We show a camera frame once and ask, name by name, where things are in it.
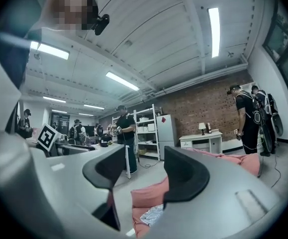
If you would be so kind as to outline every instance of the lamp shade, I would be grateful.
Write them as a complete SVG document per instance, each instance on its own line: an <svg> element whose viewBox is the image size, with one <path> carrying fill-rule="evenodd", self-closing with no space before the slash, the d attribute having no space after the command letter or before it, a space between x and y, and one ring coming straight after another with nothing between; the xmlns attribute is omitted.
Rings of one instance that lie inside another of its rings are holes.
<svg viewBox="0 0 288 239"><path fill-rule="evenodd" d="M206 129L205 124L199 123L199 130L203 130L203 129Z"/></svg>

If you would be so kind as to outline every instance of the cap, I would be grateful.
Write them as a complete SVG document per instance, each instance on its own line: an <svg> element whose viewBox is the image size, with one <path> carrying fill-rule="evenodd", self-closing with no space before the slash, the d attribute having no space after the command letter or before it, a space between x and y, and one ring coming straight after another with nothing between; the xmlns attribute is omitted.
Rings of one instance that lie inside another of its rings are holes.
<svg viewBox="0 0 288 239"><path fill-rule="evenodd" d="M31 116L31 112L30 112L29 109L26 109L26 110L24 111L24 113L25 113L25 114L28 114L28 116Z"/></svg>
<svg viewBox="0 0 288 239"><path fill-rule="evenodd" d="M115 108L115 111L119 111L119 110L125 110L126 106L125 105L119 105Z"/></svg>
<svg viewBox="0 0 288 239"><path fill-rule="evenodd" d="M233 90L233 89L235 89L235 88L240 89L241 87L240 87L240 85L238 85L238 84L234 84L234 85L231 85L231 86L230 86L229 90L231 91L231 90Z"/></svg>
<svg viewBox="0 0 288 239"><path fill-rule="evenodd" d="M258 89L259 89L258 86L255 86L255 85L254 85L254 86L252 86L252 89L251 89L251 90L253 91L253 90L258 90Z"/></svg>

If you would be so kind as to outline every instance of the pink bean bag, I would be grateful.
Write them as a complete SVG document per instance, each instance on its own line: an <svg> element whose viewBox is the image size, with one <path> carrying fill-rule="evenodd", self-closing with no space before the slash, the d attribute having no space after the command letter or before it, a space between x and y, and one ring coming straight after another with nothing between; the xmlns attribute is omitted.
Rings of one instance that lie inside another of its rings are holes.
<svg viewBox="0 0 288 239"><path fill-rule="evenodd" d="M257 153L249 155L224 155L212 154L198 149L188 149L196 153L213 156L241 165L244 169L255 176L258 176L260 169L260 160ZM140 238L149 231L149 226L141 222L140 217L150 208L161 205L163 203L164 194L169 191L169 181L166 177L162 182L151 185L149 187L132 190L132 216L133 227L136 232L136 237Z"/></svg>

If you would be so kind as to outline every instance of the white refrigerator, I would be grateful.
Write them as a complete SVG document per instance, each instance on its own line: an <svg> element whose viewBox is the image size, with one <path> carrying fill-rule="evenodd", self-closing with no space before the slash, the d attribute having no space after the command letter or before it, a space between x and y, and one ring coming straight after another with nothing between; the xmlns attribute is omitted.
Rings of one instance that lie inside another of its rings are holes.
<svg viewBox="0 0 288 239"><path fill-rule="evenodd" d="M156 117L160 159L165 159L165 146L175 147L177 139L177 131L175 118L171 115L163 115Z"/></svg>

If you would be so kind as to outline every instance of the bottle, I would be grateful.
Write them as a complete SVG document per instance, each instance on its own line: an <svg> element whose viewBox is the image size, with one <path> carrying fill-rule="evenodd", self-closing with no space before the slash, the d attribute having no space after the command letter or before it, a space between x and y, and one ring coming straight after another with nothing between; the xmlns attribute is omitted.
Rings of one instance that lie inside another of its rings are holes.
<svg viewBox="0 0 288 239"><path fill-rule="evenodd" d="M207 123L207 129L208 129L208 133L212 133L211 127L210 127L210 123Z"/></svg>

